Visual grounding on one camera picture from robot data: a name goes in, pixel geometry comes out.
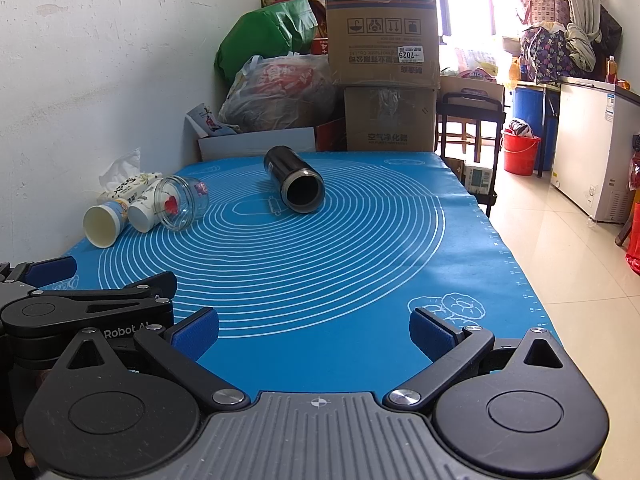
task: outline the blue tablecloth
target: blue tablecloth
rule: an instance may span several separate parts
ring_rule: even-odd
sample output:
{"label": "blue tablecloth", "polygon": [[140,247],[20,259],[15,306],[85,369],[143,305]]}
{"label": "blue tablecloth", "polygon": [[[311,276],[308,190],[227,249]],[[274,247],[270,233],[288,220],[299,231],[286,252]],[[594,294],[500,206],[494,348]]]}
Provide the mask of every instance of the blue tablecloth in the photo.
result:
{"label": "blue tablecloth", "polygon": [[522,337],[551,322],[473,197],[433,153],[309,153],[326,200],[299,215],[262,159],[195,164],[206,217],[174,233],[130,226],[106,250],[83,240],[78,273],[54,288],[178,278],[176,321],[213,306],[220,338],[200,364],[248,392],[374,391],[429,364],[408,334],[423,306],[458,326]]}

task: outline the freezer lid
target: freezer lid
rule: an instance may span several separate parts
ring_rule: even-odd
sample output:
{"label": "freezer lid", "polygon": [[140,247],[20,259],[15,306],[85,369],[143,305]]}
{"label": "freezer lid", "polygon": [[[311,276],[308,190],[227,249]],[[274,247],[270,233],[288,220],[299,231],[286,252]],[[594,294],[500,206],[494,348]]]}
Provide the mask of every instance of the freezer lid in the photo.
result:
{"label": "freezer lid", "polygon": [[613,83],[605,83],[604,81],[594,81],[593,79],[581,79],[578,77],[563,77],[563,85],[581,86],[583,88],[593,88],[594,90],[600,90],[602,92],[614,93],[615,95],[631,101],[637,105],[640,105],[640,95],[634,94],[629,90],[614,85]]}

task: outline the blue barrel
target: blue barrel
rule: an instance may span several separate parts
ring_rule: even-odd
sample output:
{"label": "blue barrel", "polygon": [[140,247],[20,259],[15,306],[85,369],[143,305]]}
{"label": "blue barrel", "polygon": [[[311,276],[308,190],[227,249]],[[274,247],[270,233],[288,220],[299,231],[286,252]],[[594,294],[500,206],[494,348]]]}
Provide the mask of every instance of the blue barrel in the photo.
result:
{"label": "blue barrel", "polygon": [[[542,88],[528,88],[524,86],[518,86],[513,91],[513,118],[521,119],[531,126],[533,134],[537,137],[544,139],[545,135],[542,131]],[[551,167],[554,163],[554,155],[556,154],[556,140],[558,138],[558,119],[553,117],[552,109],[549,106],[549,102],[553,105],[553,110],[559,112],[560,110],[560,92],[553,90],[546,91],[546,139],[545,147],[545,167],[544,171],[551,171]],[[538,148],[538,154],[536,155],[536,162],[534,168],[537,170],[540,164],[540,150],[542,149],[542,142]]]}

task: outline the green plastic bag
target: green plastic bag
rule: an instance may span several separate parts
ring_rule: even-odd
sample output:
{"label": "green plastic bag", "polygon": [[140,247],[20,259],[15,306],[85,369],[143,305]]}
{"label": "green plastic bag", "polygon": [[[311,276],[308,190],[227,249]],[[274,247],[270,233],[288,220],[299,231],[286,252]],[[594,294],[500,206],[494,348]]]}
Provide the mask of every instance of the green plastic bag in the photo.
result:
{"label": "green plastic bag", "polygon": [[216,54],[216,67],[231,85],[252,56],[308,54],[318,22],[308,0],[291,0],[253,10],[226,35]]}

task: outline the curtain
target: curtain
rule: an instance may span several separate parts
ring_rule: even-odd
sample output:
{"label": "curtain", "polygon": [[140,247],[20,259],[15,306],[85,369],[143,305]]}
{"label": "curtain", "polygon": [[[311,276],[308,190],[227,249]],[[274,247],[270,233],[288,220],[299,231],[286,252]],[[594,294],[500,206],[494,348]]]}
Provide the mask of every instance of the curtain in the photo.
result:
{"label": "curtain", "polygon": [[567,30],[570,57],[583,70],[592,72],[596,57],[592,41],[600,41],[600,0],[569,0],[572,23]]}

